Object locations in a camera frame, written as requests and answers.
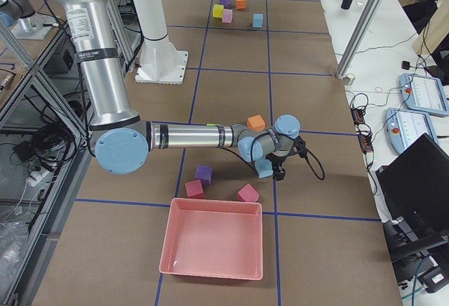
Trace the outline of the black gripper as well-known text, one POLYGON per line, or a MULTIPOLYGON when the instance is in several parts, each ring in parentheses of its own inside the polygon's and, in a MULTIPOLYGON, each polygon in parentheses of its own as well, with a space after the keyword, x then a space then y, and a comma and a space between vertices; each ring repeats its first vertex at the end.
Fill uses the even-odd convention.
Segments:
POLYGON ((283 167, 283 163, 285 160, 290 156, 290 152, 275 154, 275 153, 269 153, 265 159, 268 160, 271 163, 272 166, 272 178, 275 181, 281 181, 284 180, 286 175, 286 170, 283 167))

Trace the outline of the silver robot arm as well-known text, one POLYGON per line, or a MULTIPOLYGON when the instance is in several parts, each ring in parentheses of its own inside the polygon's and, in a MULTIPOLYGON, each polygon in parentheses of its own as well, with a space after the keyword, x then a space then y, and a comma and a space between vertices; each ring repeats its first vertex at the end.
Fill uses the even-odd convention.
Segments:
MULTIPOLYGON (((55 0, 65 10, 76 61, 93 106, 90 124, 98 163, 113 174, 139 169, 153 149, 235 147, 254 169, 271 168, 275 180, 285 175, 284 161, 304 156, 296 117, 284 114, 273 126, 255 131, 236 124, 156 124, 141 119, 130 105, 107 7, 111 0, 55 0)), ((161 0, 133 0, 143 36, 138 80, 181 84, 188 54, 170 42, 161 0)))

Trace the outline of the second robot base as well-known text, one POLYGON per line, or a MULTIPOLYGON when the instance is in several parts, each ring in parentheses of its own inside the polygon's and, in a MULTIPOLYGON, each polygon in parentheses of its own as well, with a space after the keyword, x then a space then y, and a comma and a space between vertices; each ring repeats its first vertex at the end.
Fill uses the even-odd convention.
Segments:
POLYGON ((36 12, 29 0, 1 0, 1 22, 16 39, 44 40, 58 25, 51 16, 36 12))

